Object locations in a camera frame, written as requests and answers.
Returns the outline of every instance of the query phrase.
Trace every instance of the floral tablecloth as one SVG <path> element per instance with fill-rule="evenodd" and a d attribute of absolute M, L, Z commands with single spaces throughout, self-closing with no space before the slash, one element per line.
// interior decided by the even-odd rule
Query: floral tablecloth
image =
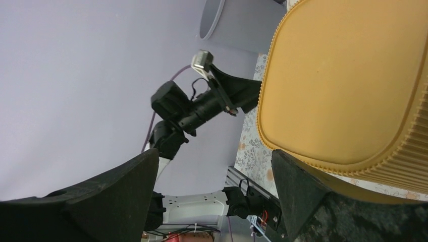
<path fill-rule="evenodd" d="M 264 69 L 266 67 L 267 55 L 261 54 L 258 57 L 255 68 L 254 79 L 262 80 Z M 235 168 L 244 175 L 258 183 L 269 191 L 272 195 L 278 197 L 275 187 L 274 176 L 272 173 L 271 151 L 261 142 L 256 126 L 257 108 L 249 112 L 244 121 L 239 142 L 238 153 L 236 155 Z M 428 195 L 420 194 L 388 185 L 371 183 L 369 181 L 358 180 L 343 176 L 334 175 L 346 182 L 356 186 L 366 188 L 378 193 L 391 196 L 428 201 Z"/>

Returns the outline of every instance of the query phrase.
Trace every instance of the floral pattern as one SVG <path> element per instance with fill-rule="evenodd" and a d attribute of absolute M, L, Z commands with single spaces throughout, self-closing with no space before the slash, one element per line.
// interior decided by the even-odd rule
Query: floral pattern
<path fill-rule="evenodd" d="M 255 80 L 263 80 L 266 61 L 266 54 L 260 54 L 258 56 L 254 73 Z M 271 151 L 263 145 L 259 138 L 256 126 L 256 117 L 257 108 L 253 109 L 245 116 L 239 148 L 236 155 L 235 168 L 265 188 L 272 195 L 278 197 L 274 177 L 272 174 Z M 372 183 L 350 177 L 339 175 L 334 176 L 356 186 L 378 193 L 407 199 L 428 201 L 428 195 L 426 194 L 420 194 L 405 189 L 391 187 L 384 184 Z"/>

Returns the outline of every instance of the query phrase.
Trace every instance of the gray bucket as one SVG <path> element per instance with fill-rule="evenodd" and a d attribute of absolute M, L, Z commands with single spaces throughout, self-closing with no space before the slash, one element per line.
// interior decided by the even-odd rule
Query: gray bucket
<path fill-rule="evenodd" d="M 199 37 L 215 43 L 268 53 L 287 10 L 273 0 L 206 0 Z"/>

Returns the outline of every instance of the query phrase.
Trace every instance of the table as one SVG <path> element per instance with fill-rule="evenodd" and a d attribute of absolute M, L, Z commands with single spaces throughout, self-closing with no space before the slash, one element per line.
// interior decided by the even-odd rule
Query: table
<path fill-rule="evenodd" d="M 262 80 L 266 67 L 267 55 L 260 54 L 255 67 L 254 79 Z M 241 139 L 236 155 L 235 168 L 269 191 L 275 197 L 278 193 L 272 173 L 271 151 L 261 142 L 256 126 L 257 108 L 250 111 L 244 120 Z M 391 196 L 428 201 L 428 195 L 409 190 L 372 183 L 369 181 L 334 175 L 356 186 Z"/>

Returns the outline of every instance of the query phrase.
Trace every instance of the white wall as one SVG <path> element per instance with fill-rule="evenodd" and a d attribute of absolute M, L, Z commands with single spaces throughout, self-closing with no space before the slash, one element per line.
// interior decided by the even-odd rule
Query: white wall
<path fill-rule="evenodd" d="M 5 0 L 0 4 L 0 200 L 44 196 L 137 155 L 150 96 L 198 49 L 252 78 L 256 54 L 197 40 L 203 0 Z M 176 82 L 187 93 L 197 74 Z M 156 190 L 221 189 L 243 117 L 198 129 Z"/>

